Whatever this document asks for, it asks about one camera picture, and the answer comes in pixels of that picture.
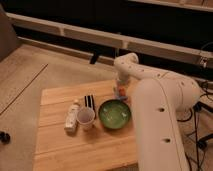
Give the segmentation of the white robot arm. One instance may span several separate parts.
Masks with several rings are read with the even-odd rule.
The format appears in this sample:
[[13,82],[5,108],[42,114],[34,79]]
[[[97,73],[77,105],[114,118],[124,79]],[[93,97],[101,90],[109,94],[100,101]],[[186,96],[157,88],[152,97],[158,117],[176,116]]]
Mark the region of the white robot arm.
[[114,60],[119,84],[134,77],[131,109],[140,171],[189,171],[176,114],[192,108],[200,87],[191,77],[141,65],[128,53]]

